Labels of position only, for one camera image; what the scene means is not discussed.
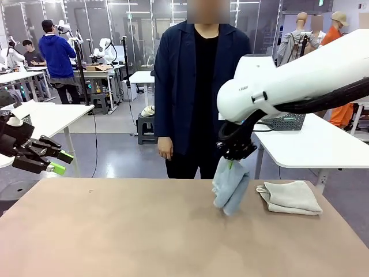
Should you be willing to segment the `person's right hand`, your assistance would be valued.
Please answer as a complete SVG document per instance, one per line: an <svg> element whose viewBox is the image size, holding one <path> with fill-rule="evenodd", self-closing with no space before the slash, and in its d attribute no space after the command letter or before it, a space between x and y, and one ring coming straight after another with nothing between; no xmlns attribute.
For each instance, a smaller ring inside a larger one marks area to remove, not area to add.
<svg viewBox="0 0 369 277"><path fill-rule="evenodd" d="M173 143L170 137L159 137L157 141L157 148L159 155L162 158L171 160L173 155Z"/></svg>

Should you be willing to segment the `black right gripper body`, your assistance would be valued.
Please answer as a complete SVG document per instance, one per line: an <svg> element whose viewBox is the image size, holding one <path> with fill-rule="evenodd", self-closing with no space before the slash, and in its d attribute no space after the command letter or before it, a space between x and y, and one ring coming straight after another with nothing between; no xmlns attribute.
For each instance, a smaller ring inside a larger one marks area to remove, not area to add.
<svg viewBox="0 0 369 277"><path fill-rule="evenodd" d="M220 155L227 160L246 159L257 149L250 135L236 136L234 138L219 135L216 145Z"/></svg>

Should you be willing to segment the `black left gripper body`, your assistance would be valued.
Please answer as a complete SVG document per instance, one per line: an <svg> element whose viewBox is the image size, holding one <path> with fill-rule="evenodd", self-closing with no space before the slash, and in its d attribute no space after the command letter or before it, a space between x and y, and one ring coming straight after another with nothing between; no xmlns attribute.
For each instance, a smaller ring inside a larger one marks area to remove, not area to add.
<svg viewBox="0 0 369 277"><path fill-rule="evenodd" d="M14 156L17 153L17 147L26 143L33 131L34 127L28 123L18 127L1 123L1 154L8 157Z"/></svg>

